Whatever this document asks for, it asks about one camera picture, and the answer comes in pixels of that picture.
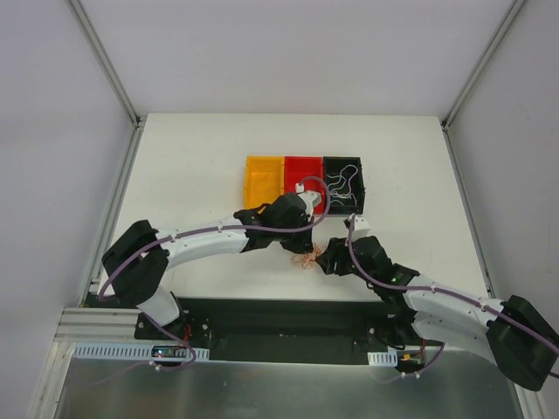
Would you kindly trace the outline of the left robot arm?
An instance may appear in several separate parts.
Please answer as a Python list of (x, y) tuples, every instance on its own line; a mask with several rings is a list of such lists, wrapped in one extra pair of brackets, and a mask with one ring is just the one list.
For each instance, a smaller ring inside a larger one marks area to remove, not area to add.
[(189, 231), (137, 221), (102, 256), (107, 282), (119, 302), (153, 320), (164, 339), (176, 339), (185, 320), (176, 297), (161, 285), (167, 271), (201, 258), (265, 249), (273, 242), (294, 254), (307, 253), (313, 249), (314, 207), (320, 203), (315, 191), (287, 193)]

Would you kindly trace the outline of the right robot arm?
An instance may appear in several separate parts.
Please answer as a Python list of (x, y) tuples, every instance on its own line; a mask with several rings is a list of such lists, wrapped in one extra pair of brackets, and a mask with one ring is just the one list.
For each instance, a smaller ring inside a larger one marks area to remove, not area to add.
[(446, 288), (411, 268), (394, 263), (376, 237), (352, 243), (332, 238), (316, 259), (327, 275), (361, 278), (397, 310), (395, 338), (458, 347), (493, 363), (510, 381), (542, 389), (558, 360), (558, 334), (523, 297), (477, 297)]

